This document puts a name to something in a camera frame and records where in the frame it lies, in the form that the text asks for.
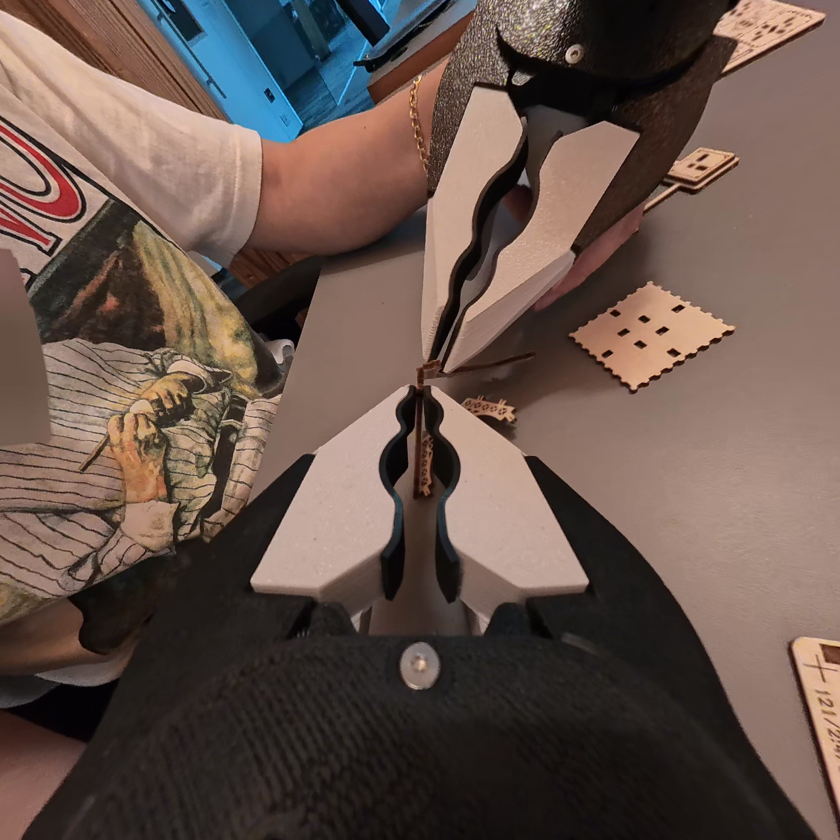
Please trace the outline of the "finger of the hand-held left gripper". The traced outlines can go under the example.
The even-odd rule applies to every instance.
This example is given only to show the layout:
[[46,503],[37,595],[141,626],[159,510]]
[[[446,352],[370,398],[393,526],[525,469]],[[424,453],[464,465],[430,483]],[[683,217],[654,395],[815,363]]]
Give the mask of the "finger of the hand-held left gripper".
[[477,356],[571,269],[574,241],[639,137],[601,121],[553,142],[536,175],[528,223],[497,253],[487,284],[465,307],[443,372]]
[[508,93],[477,86],[427,204],[421,338],[424,362],[444,362],[462,290],[489,245],[502,197],[516,185],[529,152],[527,130]]

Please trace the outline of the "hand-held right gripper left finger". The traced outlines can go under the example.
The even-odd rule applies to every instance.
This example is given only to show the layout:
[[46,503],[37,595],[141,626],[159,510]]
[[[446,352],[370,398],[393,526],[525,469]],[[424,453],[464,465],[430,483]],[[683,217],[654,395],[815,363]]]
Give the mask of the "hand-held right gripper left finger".
[[308,468],[250,584],[304,595],[355,616],[403,582],[407,439],[417,389],[405,385],[306,457]]

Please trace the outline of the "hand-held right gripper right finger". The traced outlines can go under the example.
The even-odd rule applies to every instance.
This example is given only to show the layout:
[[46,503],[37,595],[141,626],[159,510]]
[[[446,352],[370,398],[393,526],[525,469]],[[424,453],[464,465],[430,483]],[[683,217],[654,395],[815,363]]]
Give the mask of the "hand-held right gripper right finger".
[[522,451],[437,387],[424,391],[434,441],[435,568],[447,602],[490,619],[504,603],[583,593],[589,578]]

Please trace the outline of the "wooden lattice arch piece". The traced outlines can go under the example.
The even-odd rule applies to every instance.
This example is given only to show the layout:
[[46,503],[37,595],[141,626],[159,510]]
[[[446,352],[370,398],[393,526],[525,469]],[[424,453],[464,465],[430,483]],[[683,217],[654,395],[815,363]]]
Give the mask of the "wooden lattice arch piece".
[[422,487],[422,456],[424,438],[424,387],[426,365],[416,368],[415,414],[414,414],[414,468],[413,468],[413,498],[421,496]]
[[[528,353],[521,353],[515,356],[508,357],[506,359],[483,363],[483,364],[472,364],[472,365],[464,365],[458,368],[455,371],[450,373],[446,373],[444,370],[444,366],[442,361],[440,360],[429,360],[424,362],[426,365],[426,375],[425,375],[425,385],[428,382],[440,379],[450,379],[457,375],[463,375],[467,373],[475,373],[475,372],[482,372],[482,371],[490,371],[491,369],[496,368],[507,368],[508,366],[519,364],[521,362],[531,361],[536,356],[536,353],[531,351]],[[434,486],[434,478],[433,478],[433,458],[434,458],[434,443],[433,437],[430,432],[425,430],[424,426],[424,410],[423,410],[423,456],[422,456],[422,487],[421,487],[421,496],[420,497],[429,497],[432,495],[433,486]]]

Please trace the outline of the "person's left forearm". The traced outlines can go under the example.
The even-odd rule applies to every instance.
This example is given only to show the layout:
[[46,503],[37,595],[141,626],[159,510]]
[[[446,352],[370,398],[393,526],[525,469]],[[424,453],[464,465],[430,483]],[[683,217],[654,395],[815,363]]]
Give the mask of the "person's left forearm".
[[447,61],[373,109],[288,143],[262,140],[259,206],[247,246],[334,256],[374,243],[427,202],[422,150]]

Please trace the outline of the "grey desk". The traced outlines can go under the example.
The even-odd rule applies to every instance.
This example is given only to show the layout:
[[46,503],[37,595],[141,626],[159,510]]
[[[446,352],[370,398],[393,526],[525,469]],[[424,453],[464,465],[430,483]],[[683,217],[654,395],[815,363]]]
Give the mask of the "grey desk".
[[[686,152],[739,165],[675,194],[582,286],[478,362],[514,442],[639,550],[693,623],[762,761],[815,835],[838,838],[789,642],[838,639],[838,2],[720,80]],[[653,281],[734,332],[636,393],[570,333]]]

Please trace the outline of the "person's left hand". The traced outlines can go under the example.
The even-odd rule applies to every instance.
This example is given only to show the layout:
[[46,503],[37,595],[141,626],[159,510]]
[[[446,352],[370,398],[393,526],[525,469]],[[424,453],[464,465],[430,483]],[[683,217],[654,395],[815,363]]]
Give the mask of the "person's left hand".
[[[518,223],[524,224],[528,220],[532,204],[530,186],[515,185],[502,201]],[[546,309],[601,268],[638,231],[644,217],[645,205],[646,202],[639,204],[581,252],[570,270],[534,304],[532,309],[535,312]]]

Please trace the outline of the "small wooden arch piece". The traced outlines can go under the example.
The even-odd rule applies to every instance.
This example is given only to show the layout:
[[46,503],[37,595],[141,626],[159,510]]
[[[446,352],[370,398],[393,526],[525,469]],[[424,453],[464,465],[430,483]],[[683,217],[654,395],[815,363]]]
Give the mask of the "small wooden arch piece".
[[492,402],[479,395],[464,399],[460,405],[478,418],[509,425],[514,425],[518,421],[515,407],[504,399]]

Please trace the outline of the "black flat tray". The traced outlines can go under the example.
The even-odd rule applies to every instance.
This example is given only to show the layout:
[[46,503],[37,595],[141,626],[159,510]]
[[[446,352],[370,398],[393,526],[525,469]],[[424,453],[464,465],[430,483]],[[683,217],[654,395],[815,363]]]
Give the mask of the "black flat tray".
[[445,58],[454,48],[458,37],[446,33],[432,38],[415,37],[403,43],[394,44],[381,56],[361,57],[352,63],[354,68],[361,68],[371,74],[406,65],[420,70],[432,67]]

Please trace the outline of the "white side table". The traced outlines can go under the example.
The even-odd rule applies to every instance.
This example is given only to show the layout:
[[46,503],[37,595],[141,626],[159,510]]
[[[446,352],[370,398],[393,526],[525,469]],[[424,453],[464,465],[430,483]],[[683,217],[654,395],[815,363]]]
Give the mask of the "white side table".
[[[436,35],[446,33],[452,37],[458,37],[455,46],[460,37],[464,34],[469,21],[476,8],[475,1],[456,1],[452,2],[447,8],[432,21],[432,23],[425,28],[425,30],[417,35],[422,39],[431,39]],[[408,88],[412,79],[419,74],[423,74],[438,66],[444,59],[448,58],[452,51],[437,64],[420,70],[417,67],[408,67],[406,65],[391,68],[390,72],[378,71],[371,74],[367,91],[371,96],[373,104],[378,104],[383,100],[388,99],[396,91]]]

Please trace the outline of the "square wooden platform with holes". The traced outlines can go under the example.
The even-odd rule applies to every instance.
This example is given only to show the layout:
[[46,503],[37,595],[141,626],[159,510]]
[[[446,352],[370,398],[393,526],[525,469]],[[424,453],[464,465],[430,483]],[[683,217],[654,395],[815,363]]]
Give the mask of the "square wooden platform with holes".
[[653,282],[608,307],[570,339],[630,392],[695,357],[732,325]]

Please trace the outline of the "wooden arch cutout sheet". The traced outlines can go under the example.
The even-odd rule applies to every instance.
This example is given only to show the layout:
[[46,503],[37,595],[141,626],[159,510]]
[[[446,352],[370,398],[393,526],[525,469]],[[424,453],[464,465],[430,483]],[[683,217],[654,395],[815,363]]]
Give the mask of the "wooden arch cutout sheet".
[[777,1],[740,1],[721,16],[714,35],[737,42],[721,72],[725,77],[797,39],[825,20],[825,13]]

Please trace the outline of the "black office chair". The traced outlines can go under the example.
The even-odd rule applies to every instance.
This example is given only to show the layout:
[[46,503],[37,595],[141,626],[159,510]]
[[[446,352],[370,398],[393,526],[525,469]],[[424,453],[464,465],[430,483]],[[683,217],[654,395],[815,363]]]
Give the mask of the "black office chair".
[[281,270],[234,301],[236,309],[264,340],[298,343],[302,332],[298,315],[312,302],[323,261],[310,256]]

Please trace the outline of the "black shorts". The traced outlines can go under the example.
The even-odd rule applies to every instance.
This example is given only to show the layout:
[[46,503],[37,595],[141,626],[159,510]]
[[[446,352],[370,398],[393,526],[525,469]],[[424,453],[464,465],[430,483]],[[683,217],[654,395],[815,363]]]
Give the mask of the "black shorts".
[[42,697],[7,712],[51,732],[89,742],[107,712],[120,679],[99,686],[58,684]]

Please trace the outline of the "person's printed white shirt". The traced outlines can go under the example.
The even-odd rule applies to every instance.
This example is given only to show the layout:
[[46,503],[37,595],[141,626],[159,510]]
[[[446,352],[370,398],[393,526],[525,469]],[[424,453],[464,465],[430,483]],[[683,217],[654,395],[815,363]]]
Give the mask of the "person's printed white shirt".
[[2,250],[49,388],[2,443],[2,708],[120,675],[180,543],[255,483],[286,371],[195,262],[256,222],[255,131],[100,72],[2,13]]

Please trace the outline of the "wooden tower parts sheet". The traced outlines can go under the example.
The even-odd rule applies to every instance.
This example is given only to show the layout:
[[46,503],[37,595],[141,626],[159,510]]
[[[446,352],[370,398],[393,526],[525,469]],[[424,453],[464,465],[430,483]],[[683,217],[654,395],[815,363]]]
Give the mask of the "wooden tower parts sheet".
[[839,643],[799,636],[791,661],[810,721],[836,823],[839,823]]

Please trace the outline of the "wooden partition panel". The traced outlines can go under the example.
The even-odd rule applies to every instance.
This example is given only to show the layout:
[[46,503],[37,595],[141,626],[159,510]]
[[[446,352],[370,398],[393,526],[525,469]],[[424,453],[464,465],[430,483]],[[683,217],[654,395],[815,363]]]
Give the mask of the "wooden partition panel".
[[228,117],[135,1],[2,1],[92,67],[208,117]]

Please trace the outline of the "person's leg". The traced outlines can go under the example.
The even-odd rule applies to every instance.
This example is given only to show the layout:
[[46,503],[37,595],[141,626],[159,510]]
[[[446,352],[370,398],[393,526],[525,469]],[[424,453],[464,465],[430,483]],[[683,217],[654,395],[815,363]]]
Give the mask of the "person's leg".
[[1,712],[1,838],[19,839],[86,748]]

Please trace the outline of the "wooden four-square frame piece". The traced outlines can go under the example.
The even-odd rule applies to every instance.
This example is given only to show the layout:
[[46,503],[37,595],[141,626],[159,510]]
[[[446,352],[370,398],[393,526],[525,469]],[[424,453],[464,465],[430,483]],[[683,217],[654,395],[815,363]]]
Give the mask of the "wooden four-square frame piece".
[[740,157],[729,151],[699,147],[677,160],[664,180],[661,192],[652,196],[644,207],[644,214],[676,193],[698,194],[740,163]]

